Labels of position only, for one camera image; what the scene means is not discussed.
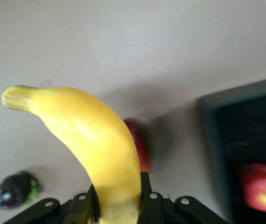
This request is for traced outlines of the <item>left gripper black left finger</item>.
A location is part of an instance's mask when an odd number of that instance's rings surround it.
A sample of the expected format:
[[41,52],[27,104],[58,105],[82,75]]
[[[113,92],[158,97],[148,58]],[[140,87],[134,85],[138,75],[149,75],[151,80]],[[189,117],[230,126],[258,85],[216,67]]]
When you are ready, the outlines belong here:
[[61,204],[54,198],[42,199],[6,221],[6,224],[95,224],[98,222],[94,195],[76,194]]

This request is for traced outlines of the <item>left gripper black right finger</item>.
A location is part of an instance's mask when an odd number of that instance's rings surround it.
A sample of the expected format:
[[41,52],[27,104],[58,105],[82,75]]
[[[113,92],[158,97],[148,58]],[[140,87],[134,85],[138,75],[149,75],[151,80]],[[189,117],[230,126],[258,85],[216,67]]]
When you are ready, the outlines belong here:
[[174,202],[153,191],[149,174],[141,172],[141,212],[138,224],[225,224],[226,221],[192,196]]

